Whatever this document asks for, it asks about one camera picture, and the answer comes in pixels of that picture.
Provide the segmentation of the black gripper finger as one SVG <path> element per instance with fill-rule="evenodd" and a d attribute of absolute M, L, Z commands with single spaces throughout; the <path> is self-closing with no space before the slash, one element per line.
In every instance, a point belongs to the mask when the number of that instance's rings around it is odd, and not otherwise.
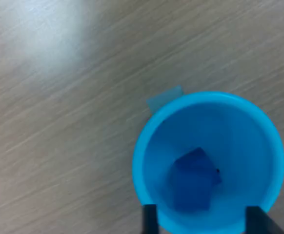
<path fill-rule="evenodd" d="M 284 230 L 259 206 L 247 206 L 246 234 L 284 234 Z"/>
<path fill-rule="evenodd" d="M 145 204 L 142 206 L 142 234 L 159 234 L 157 206 Z"/>

